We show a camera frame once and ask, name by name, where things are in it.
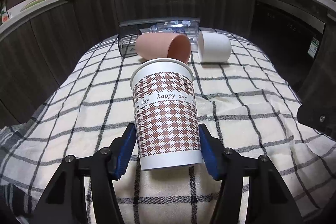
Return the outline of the dark transparent cup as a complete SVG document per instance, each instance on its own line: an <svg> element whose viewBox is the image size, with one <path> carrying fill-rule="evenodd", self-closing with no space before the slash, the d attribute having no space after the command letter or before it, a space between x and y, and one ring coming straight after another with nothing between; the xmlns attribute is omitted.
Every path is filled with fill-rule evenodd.
<svg viewBox="0 0 336 224"><path fill-rule="evenodd" d="M138 25L122 26L118 33L118 50L124 58L137 56L135 41L142 35Z"/></svg>

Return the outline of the houndstooth paper cup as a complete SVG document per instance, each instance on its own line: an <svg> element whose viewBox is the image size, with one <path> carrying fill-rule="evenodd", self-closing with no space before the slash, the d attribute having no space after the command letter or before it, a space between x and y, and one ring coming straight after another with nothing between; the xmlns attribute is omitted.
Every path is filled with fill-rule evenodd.
<svg viewBox="0 0 336 224"><path fill-rule="evenodd" d="M130 79L142 170L202 162L191 69L176 59L143 63Z"/></svg>

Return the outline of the green dish soap bottle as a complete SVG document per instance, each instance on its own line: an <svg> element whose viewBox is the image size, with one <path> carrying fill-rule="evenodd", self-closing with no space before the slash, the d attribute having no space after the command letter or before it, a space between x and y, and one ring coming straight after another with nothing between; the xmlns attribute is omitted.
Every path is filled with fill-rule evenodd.
<svg viewBox="0 0 336 224"><path fill-rule="evenodd" d="M2 24L7 22L9 19L10 19L10 13L8 13L8 11L5 8L1 9L1 22L2 22Z"/></svg>

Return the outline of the green basin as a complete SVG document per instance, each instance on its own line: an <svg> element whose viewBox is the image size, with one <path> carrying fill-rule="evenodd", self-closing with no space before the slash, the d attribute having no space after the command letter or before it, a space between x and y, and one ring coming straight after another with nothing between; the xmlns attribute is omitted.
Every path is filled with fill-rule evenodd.
<svg viewBox="0 0 336 224"><path fill-rule="evenodd" d="M22 11L25 11L26 9L30 8L30 7L33 7L34 5L37 5L38 3L41 3L41 2L44 2L45 0L34 0L30 3L28 3L27 5L25 5L22 9L21 9L21 12Z"/></svg>

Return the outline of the white plastic cup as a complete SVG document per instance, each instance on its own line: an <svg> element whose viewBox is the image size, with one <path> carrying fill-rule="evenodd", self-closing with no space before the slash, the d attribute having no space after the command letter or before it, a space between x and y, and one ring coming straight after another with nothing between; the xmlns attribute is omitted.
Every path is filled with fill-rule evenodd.
<svg viewBox="0 0 336 224"><path fill-rule="evenodd" d="M225 34L199 32L198 56L201 63L225 63L232 51L230 39Z"/></svg>

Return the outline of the pink plastic cup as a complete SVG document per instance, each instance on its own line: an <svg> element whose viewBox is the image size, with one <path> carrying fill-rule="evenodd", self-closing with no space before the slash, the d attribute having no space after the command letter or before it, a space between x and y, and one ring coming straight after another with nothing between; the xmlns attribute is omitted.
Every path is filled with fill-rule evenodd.
<svg viewBox="0 0 336 224"><path fill-rule="evenodd" d="M135 51L146 60L171 58L187 64L191 55L191 43L184 34L148 33L141 34L136 39Z"/></svg>

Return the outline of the clear patterned glass jar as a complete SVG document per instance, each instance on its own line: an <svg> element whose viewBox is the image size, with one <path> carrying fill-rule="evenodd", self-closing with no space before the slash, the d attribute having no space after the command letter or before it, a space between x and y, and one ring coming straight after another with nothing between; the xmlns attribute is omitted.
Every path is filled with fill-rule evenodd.
<svg viewBox="0 0 336 224"><path fill-rule="evenodd" d="M170 20L166 22L155 23L150 27L150 32L169 32L184 34L191 43L191 50L196 51L198 48L199 22L194 20Z"/></svg>

